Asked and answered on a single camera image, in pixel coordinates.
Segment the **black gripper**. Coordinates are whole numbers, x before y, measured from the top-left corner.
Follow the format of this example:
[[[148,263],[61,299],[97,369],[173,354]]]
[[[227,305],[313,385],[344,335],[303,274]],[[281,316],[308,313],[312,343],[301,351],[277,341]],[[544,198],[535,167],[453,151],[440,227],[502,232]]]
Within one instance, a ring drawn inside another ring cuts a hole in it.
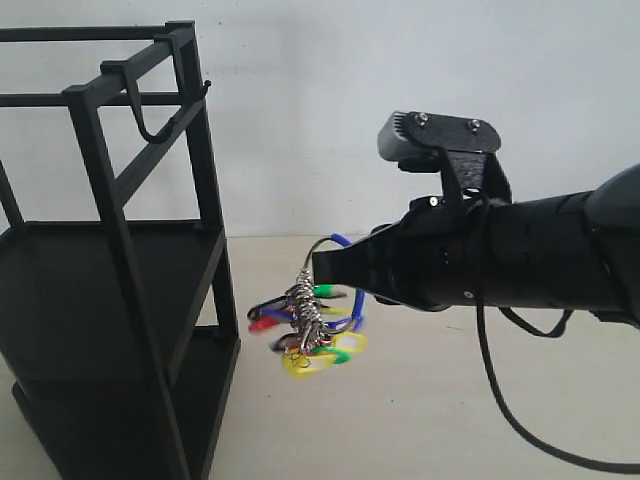
[[[312,254],[318,283],[354,287],[388,305],[423,311],[475,305],[490,200],[457,206],[421,201],[395,224],[374,227],[350,246]]]

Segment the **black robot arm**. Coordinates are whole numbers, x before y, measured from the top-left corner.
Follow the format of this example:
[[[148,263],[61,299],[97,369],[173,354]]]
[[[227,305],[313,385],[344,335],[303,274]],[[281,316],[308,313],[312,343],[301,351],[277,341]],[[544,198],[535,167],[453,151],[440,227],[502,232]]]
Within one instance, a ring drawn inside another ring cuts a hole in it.
[[[592,191],[502,203],[477,193],[421,205],[351,246],[317,252],[313,275],[393,304],[432,311],[588,311],[639,322],[639,170]]]

